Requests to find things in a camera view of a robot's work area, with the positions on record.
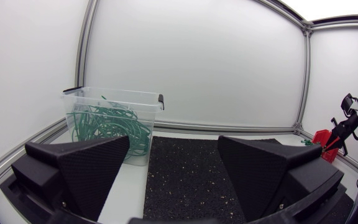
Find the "aluminum frame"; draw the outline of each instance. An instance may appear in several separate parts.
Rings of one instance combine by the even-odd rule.
[[[80,41],[78,42],[74,87],[85,85],[86,51],[88,49],[93,16],[97,5],[98,0],[89,0],[88,6],[86,7],[80,32]]]

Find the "black rubber mat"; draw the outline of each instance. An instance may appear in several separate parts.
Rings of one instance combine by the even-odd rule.
[[[320,224],[342,224],[345,223],[353,207],[353,199],[344,194],[336,206],[328,213]]]
[[[145,220],[246,222],[217,145],[213,140],[153,138]]]

